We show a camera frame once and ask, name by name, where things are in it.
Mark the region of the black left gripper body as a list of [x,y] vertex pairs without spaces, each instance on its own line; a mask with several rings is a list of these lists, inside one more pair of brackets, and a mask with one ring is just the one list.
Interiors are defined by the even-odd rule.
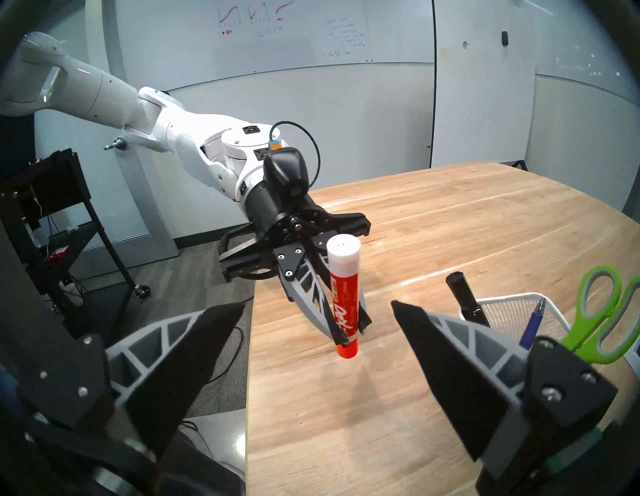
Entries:
[[337,234],[368,236],[371,222],[362,213],[331,214],[309,194],[282,200],[260,183],[248,195],[249,223],[233,229],[221,240],[219,264],[226,282],[233,279],[266,280],[282,277],[291,282],[303,261],[328,281],[321,259],[327,243]]

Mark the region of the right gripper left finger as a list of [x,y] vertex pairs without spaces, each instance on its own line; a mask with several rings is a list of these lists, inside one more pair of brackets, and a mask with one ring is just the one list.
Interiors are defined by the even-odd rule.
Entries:
[[96,439],[133,439],[159,458],[245,310],[227,303],[149,324],[108,348],[87,333],[22,381],[50,424]]

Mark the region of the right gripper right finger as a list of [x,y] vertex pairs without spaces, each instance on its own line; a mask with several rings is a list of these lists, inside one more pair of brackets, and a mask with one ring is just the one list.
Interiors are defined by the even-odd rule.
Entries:
[[616,387],[553,338],[529,350],[494,329],[398,300],[393,315],[473,460],[546,458],[600,422]]

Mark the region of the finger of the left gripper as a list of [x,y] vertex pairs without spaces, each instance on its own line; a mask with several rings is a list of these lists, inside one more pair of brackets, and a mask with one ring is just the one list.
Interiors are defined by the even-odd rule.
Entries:
[[350,349],[350,243],[294,242],[274,256],[287,296],[337,349]]
[[360,278],[358,278],[358,331],[361,335],[365,335],[368,326],[372,323],[372,320],[366,311],[364,292],[361,288],[360,282]]

